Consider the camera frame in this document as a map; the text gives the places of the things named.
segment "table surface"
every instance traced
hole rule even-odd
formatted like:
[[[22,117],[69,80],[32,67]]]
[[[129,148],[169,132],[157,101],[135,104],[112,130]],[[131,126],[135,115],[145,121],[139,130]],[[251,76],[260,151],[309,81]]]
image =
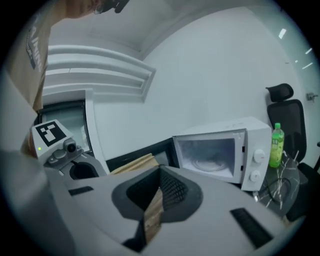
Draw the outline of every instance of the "table surface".
[[[279,217],[284,217],[293,206],[300,186],[300,174],[294,161],[284,151],[278,168],[268,166],[257,200]]]

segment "plastic bottle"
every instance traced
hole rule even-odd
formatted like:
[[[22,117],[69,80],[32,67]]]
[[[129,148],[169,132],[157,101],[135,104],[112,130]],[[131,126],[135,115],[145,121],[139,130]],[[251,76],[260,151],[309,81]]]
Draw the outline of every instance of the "plastic bottle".
[[[281,125],[276,122],[272,133],[271,152],[269,166],[278,168],[281,164],[282,152],[284,151],[285,133],[280,129]]]

